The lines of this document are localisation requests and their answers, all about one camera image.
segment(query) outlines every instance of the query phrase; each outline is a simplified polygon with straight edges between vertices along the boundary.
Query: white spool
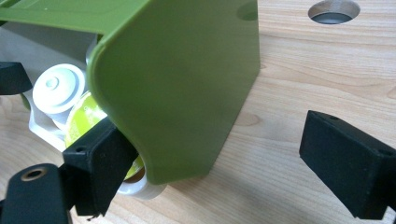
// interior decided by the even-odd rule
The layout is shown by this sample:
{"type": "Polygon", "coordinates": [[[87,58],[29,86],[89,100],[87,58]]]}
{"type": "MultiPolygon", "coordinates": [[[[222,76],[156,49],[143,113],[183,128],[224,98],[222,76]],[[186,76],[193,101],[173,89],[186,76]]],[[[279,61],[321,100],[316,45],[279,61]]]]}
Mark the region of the white spool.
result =
{"type": "Polygon", "coordinates": [[[85,91],[85,74],[72,64],[58,64],[45,71],[35,83],[33,100],[39,110],[58,126],[66,124],[73,105],[85,91]]]}
{"type": "Polygon", "coordinates": [[[117,193],[134,196],[138,199],[150,200],[160,195],[166,185],[152,185],[148,182],[146,174],[136,183],[122,182],[117,193]]]}

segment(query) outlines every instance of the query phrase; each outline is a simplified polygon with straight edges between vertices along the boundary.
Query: wood grain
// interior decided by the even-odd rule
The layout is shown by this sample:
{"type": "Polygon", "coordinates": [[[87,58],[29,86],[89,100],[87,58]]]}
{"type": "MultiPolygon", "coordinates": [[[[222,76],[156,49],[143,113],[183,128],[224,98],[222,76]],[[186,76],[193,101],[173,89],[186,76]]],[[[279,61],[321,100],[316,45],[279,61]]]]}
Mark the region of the wood grain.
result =
{"type": "MultiPolygon", "coordinates": [[[[356,2],[355,20],[322,25],[307,16],[316,1],[259,1],[262,70],[211,173],[150,201],[117,195],[92,223],[391,223],[390,209],[382,221],[353,218],[298,154],[307,110],[396,147],[396,4],[356,2]]],[[[30,133],[19,96],[0,106],[3,198],[20,169],[62,159],[30,133]]]]}

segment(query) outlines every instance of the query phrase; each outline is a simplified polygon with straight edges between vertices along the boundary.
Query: tape roll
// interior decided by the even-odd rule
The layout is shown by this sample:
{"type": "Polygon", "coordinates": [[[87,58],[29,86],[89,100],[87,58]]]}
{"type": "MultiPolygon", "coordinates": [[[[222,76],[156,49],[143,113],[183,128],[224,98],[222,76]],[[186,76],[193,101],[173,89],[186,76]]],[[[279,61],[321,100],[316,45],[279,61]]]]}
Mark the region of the tape roll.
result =
{"type": "Polygon", "coordinates": [[[35,83],[33,100],[58,126],[66,124],[72,107],[86,89],[85,73],[73,64],[55,65],[35,83]]]}
{"type": "Polygon", "coordinates": [[[135,183],[122,182],[117,193],[134,196],[138,199],[149,200],[160,195],[166,185],[151,185],[146,174],[135,183]]]}
{"type": "MultiPolygon", "coordinates": [[[[99,107],[91,93],[87,91],[81,96],[70,112],[66,122],[65,139],[66,147],[71,146],[84,133],[92,128],[107,114],[99,107]]],[[[128,171],[125,179],[138,174],[144,168],[141,157],[137,157],[128,171]]],[[[135,183],[123,182],[118,190],[120,194],[131,195],[139,199],[148,200],[155,198],[165,189],[166,185],[152,185],[147,181],[146,174],[135,183]]]]}

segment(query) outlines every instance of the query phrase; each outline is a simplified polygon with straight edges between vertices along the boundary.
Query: green panel edge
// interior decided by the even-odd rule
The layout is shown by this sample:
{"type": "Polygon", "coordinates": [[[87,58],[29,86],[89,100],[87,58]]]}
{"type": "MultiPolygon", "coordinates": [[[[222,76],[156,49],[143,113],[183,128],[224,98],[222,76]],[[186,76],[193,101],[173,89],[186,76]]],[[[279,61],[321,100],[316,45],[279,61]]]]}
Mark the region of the green panel edge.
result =
{"type": "Polygon", "coordinates": [[[206,175],[214,164],[260,71],[252,13],[256,1],[152,0],[95,49],[92,95],[150,183],[206,175]]]}

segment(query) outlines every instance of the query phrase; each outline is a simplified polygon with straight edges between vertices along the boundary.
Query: white plastic part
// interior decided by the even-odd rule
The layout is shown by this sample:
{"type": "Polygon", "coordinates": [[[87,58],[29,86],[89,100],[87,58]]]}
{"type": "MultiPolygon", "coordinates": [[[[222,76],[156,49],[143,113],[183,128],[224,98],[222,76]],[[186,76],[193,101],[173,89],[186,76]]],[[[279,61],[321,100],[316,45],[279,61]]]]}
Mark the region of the white plastic part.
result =
{"type": "MultiPolygon", "coordinates": [[[[0,61],[21,62],[33,84],[54,64],[70,63],[85,69],[95,46],[92,41],[96,40],[94,34],[16,22],[1,26],[0,36],[0,61]]],[[[31,107],[29,129],[59,151],[64,151],[63,125],[35,106],[33,91],[24,95],[31,107]]],[[[165,187],[151,185],[144,176],[133,184],[122,183],[118,193],[148,200],[159,195],[165,187]]]]}
{"type": "Polygon", "coordinates": [[[122,182],[117,193],[134,196],[142,200],[149,200],[160,195],[166,185],[152,185],[148,182],[146,174],[136,183],[122,182]]]}
{"type": "Polygon", "coordinates": [[[64,145],[64,131],[60,130],[52,119],[35,106],[33,102],[33,91],[27,91],[23,95],[30,104],[30,131],[37,134],[37,136],[59,151],[64,151],[66,149],[64,145]]]}
{"type": "Polygon", "coordinates": [[[49,68],[38,78],[33,88],[33,100],[37,108],[62,129],[70,110],[85,90],[84,72],[72,64],[63,63],[49,68]]]}

